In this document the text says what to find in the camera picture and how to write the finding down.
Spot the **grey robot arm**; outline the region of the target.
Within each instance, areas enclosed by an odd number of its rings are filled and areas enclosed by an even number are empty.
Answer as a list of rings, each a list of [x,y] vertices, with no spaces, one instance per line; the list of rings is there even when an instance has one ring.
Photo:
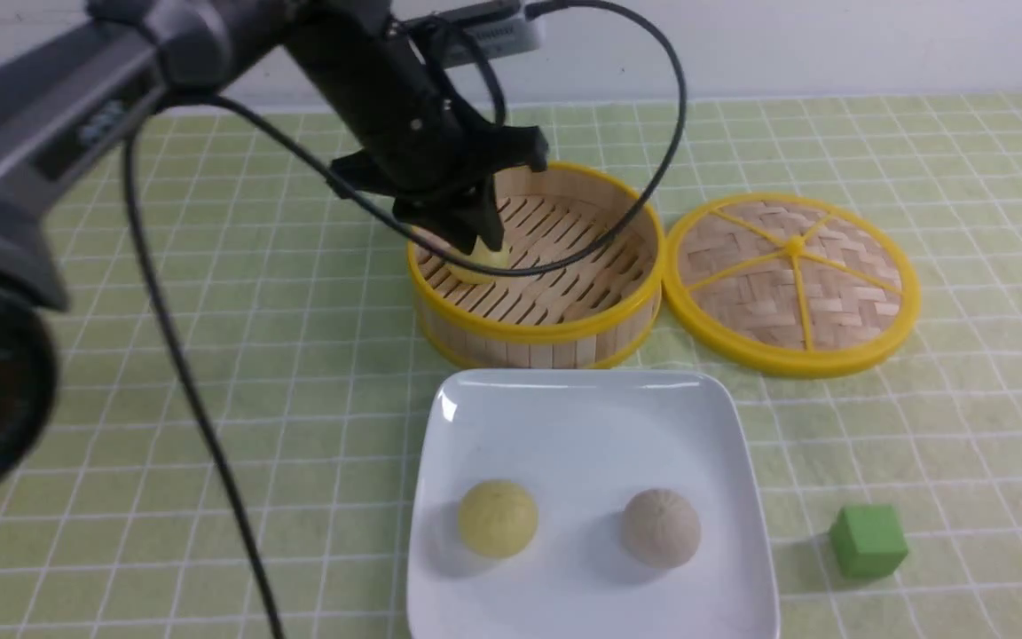
[[[343,197],[469,252],[502,240],[494,178],[546,169],[539,127],[487,122],[443,70],[450,29],[389,1],[90,1],[84,24],[0,66],[0,483],[49,421],[59,359],[42,309],[69,306],[43,219],[139,125],[215,96],[284,48],[358,142]]]

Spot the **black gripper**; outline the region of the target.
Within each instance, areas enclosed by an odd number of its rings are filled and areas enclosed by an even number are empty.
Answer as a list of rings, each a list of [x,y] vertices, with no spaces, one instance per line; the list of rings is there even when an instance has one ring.
[[[437,254],[502,252],[495,175],[546,170],[536,126],[487,121],[442,69],[454,42],[439,18],[401,26],[389,1],[312,1],[285,48],[360,149],[330,170],[393,199],[405,241]]]

